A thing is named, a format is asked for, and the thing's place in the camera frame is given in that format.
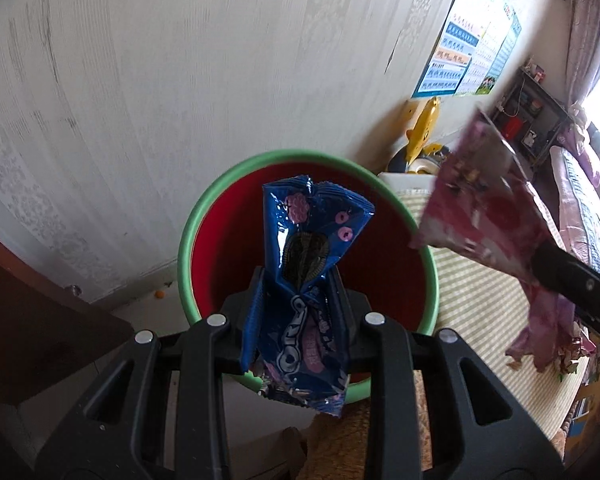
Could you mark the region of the pink snack bag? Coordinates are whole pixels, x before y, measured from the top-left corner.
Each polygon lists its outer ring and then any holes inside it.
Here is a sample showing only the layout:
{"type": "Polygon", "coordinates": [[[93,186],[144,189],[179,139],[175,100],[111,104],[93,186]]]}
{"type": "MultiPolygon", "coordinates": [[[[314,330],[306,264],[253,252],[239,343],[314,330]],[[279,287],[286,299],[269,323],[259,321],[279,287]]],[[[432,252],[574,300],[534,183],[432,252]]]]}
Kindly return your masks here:
{"type": "Polygon", "coordinates": [[[506,349],[510,366],[531,356],[537,370],[577,371],[596,350],[567,298],[541,285],[532,257],[543,244],[562,248],[540,196],[515,151],[476,110],[439,169],[419,220],[417,247],[448,248],[516,278],[529,301],[528,322],[506,349]]]}

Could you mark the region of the blue oreo wrapper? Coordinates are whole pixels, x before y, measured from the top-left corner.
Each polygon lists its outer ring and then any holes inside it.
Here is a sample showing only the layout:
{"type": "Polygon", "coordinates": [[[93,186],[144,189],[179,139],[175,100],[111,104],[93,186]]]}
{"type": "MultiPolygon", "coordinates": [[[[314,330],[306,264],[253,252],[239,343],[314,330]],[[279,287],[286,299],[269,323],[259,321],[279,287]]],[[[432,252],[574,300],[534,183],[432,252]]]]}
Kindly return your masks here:
{"type": "Polygon", "coordinates": [[[263,185],[264,267],[242,329],[240,367],[261,392],[339,416],[351,329],[337,264],[373,218],[374,205],[306,174],[263,185]]]}

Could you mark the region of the bed with plaid quilt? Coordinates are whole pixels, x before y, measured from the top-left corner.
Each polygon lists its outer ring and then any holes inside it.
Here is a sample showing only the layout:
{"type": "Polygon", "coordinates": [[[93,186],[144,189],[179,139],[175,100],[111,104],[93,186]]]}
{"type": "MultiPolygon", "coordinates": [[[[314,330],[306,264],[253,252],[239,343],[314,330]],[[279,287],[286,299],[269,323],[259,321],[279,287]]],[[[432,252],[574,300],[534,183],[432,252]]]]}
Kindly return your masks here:
{"type": "Polygon", "coordinates": [[[566,251],[600,272],[600,196],[570,151],[554,145],[550,161],[559,196],[559,231],[566,251]]]}

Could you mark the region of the dark wooden cabinet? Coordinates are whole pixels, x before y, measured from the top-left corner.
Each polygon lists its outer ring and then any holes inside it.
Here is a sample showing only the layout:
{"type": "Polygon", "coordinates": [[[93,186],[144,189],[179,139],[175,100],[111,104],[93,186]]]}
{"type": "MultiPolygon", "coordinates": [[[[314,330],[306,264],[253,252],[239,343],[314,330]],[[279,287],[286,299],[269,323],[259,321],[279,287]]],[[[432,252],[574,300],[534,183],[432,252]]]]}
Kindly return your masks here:
{"type": "Polygon", "coordinates": [[[132,335],[130,323],[87,304],[0,242],[0,403],[50,388],[132,335]]]}

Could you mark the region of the orange plush cushion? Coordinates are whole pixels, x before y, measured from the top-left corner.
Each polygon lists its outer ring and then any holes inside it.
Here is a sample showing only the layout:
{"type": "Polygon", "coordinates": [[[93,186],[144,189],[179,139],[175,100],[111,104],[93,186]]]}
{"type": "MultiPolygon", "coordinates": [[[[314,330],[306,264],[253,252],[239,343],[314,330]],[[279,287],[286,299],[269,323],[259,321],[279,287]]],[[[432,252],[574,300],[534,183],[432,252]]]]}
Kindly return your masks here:
{"type": "Polygon", "coordinates": [[[363,479],[368,428],[370,399],[347,404],[339,418],[316,415],[298,479],[363,479]]]}

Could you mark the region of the dark shelf unit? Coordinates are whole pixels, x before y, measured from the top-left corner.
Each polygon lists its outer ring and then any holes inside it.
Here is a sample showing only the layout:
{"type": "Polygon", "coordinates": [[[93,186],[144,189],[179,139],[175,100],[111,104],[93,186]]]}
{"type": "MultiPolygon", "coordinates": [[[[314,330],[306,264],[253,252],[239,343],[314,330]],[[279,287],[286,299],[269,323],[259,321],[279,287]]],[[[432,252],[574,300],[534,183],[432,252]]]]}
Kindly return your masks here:
{"type": "Polygon", "coordinates": [[[518,68],[490,114],[494,126],[517,153],[528,176],[544,164],[570,117],[524,68],[518,68]]]}

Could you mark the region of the red bin with green rim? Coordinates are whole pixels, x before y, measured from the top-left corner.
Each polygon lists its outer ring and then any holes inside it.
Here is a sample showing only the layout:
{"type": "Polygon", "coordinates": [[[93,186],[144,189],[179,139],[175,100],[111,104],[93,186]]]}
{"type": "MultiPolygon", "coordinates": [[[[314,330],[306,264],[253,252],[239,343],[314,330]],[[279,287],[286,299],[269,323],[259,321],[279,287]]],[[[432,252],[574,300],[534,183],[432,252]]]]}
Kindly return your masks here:
{"type": "Polygon", "coordinates": [[[429,249],[410,246],[416,222],[387,185],[354,162],[311,151],[275,151],[240,162],[202,194],[186,222],[178,250],[178,290],[190,324],[185,334],[178,398],[193,408],[222,408],[223,378],[234,377],[252,391],[260,379],[233,363],[234,351],[222,341],[236,322],[208,324],[208,317],[239,312],[250,295],[253,275],[264,260],[262,186],[306,169],[361,192],[376,204],[344,259],[341,297],[351,307],[351,326],[362,328],[373,353],[355,364],[349,403],[364,399],[416,401],[414,349],[417,335],[428,337],[439,310],[439,280],[429,249]]]}

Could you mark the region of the yellow duck toy chair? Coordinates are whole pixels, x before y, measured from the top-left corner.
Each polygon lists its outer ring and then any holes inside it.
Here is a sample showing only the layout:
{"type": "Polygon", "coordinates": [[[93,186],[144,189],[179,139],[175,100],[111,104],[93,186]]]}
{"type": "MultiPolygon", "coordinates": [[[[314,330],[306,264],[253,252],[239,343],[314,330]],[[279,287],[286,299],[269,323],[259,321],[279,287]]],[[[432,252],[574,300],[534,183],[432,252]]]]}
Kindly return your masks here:
{"type": "Polygon", "coordinates": [[[437,125],[442,99],[433,96],[428,100],[408,100],[401,110],[398,127],[404,134],[405,145],[389,160],[387,172],[413,172],[412,166],[422,155],[440,151],[443,145],[430,143],[431,133],[437,125]]]}

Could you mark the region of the purple curtain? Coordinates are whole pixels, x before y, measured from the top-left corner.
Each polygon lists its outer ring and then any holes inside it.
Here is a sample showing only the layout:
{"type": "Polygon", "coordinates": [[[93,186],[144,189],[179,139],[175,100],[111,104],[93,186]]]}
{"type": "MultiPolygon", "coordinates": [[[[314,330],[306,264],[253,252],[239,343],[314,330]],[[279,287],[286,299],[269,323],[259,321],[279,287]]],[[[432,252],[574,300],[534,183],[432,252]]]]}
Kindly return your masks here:
{"type": "Polygon", "coordinates": [[[576,114],[600,81],[600,0],[571,0],[565,76],[568,110],[576,114]]]}

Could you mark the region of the green edged narrow poster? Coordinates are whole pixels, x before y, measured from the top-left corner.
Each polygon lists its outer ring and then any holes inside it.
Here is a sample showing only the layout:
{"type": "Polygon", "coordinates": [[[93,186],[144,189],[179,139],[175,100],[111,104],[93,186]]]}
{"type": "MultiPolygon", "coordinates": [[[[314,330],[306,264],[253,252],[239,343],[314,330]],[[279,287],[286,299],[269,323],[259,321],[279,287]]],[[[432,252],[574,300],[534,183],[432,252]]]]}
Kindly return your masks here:
{"type": "Polygon", "coordinates": [[[506,14],[509,21],[506,35],[498,45],[498,50],[493,57],[489,69],[480,81],[479,87],[476,90],[477,94],[489,94],[492,91],[498,78],[503,73],[504,67],[512,55],[520,35],[521,24],[518,15],[509,4],[506,4],[506,14]]]}

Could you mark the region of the white chart poster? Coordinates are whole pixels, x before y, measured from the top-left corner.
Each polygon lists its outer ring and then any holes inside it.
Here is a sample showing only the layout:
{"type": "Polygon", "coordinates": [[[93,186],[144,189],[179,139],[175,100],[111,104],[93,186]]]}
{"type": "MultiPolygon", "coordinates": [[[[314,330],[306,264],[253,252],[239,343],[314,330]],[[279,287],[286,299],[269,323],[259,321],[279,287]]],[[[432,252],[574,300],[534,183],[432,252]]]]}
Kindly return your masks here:
{"type": "Polygon", "coordinates": [[[489,72],[508,34],[509,26],[509,19],[503,9],[492,12],[490,22],[478,41],[468,69],[455,90],[457,96],[466,96],[466,94],[474,96],[491,92],[494,82],[489,72]]]}

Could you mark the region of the blue educational wall poster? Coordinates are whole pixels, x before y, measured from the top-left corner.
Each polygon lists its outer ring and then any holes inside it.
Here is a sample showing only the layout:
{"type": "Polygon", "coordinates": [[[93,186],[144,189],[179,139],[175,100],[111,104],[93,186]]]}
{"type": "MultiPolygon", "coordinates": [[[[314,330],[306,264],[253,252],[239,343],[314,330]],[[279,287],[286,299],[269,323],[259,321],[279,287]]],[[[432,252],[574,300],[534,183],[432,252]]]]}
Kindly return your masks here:
{"type": "Polygon", "coordinates": [[[416,84],[413,98],[452,96],[460,88],[480,35],[448,18],[416,84]]]}

